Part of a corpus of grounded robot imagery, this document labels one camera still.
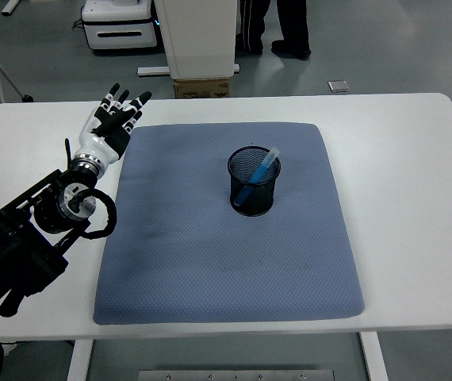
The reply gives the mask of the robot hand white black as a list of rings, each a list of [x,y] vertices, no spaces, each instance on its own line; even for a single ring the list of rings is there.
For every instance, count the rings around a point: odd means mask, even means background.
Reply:
[[[143,114],[142,108],[151,99],[152,93],[145,91],[126,102],[129,91],[124,90],[117,96],[119,90],[120,85],[115,83],[87,118],[79,136],[80,149],[75,158],[92,156],[106,167],[124,155],[131,133]]]

